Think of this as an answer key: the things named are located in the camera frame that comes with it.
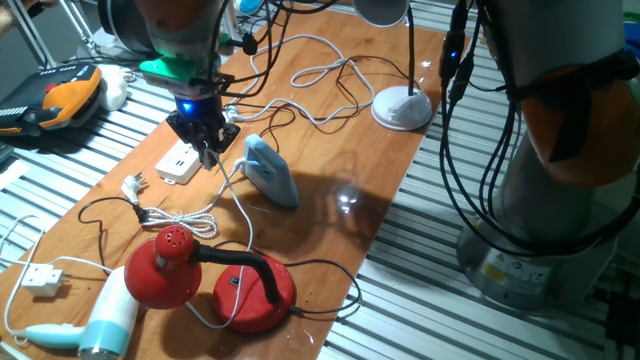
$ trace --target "metal grating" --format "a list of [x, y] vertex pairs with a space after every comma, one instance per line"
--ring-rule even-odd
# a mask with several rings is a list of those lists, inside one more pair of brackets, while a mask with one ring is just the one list
[[[452, 5], [421, 0], [412, 7], [417, 26], [448, 29]], [[335, 8], [353, 13], [348, 6]], [[470, 20], [468, 34], [475, 15]], [[475, 62], [476, 85], [501, 85], [485, 46], [476, 51]], [[28, 213], [40, 216], [47, 228], [53, 226], [174, 107], [167, 92], [139, 80], [131, 84], [120, 111], [99, 112], [82, 127], [48, 133], [37, 143], [16, 139], [37, 150], [14, 153], [30, 171], [0, 192], [0, 233]], [[503, 94], [472, 88], [457, 107], [452, 154], [472, 192], [506, 112]], [[360, 269], [363, 302], [358, 311], [339, 314], [319, 359], [617, 359], [615, 344], [605, 339], [607, 304], [590, 300], [570, 313], [548, 309], [523, 314], [483, 298], [467, 281], [455, 257], [463, 225], [440, 177], [441, 133], [438, 116]], [[33, 228], [19, 228], [3, 256], [18, 258], [35, 236]], [[354, 294], [351, 289], [345, 301]], [[633, 351], [624, 355], [631, 358]]]

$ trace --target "label sticker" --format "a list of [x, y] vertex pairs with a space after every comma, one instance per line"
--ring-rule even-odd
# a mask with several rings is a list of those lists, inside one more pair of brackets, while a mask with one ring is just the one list
[[530, 264], [525, 260], [491, 249], [482, 273], [506, 288], [524, 294], [539, 295], [545, 287], [552, 268]]

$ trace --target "red lamp base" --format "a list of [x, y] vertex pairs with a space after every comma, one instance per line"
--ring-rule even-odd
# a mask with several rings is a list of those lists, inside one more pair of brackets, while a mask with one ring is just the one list
[[[282, 322], [289, 314], [295, 298], [295, 286], [289, 270], [278, 260], [264, 257], [271, 267], [280, 291], [280, 301], [271, 304], [264, 296], [262, 280], [252, 268], [245, 266], [240, 289], [240, 302], [236, 316], [229, 328], [245, 334], [269, 330]], [[227, 267], [213, 289], [213, 306], [218, 319], [229, 321], [236, 303], [241, 266]]]

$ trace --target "white power strip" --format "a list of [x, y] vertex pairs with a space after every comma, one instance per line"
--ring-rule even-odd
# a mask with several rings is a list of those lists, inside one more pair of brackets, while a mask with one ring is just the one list
[[173, 145], [171, 150], [156, 165], [158, 175], [169, 185], [186, 184], [200, 167], [198, 153], [190, 144], [182, 140]]

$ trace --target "white charger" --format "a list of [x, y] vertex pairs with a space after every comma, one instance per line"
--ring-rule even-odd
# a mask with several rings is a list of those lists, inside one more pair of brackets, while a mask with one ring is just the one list
[[22, 287], [35, 297], [53, 297], [62, 286], [64, 272], [49, 264], [31, 264], [22, 278]]
[[186, 184], [199, 167], [198, 152], [193, 150], [191, 144], [178, 140], [156, 165], [156, 171], [169, 185]]

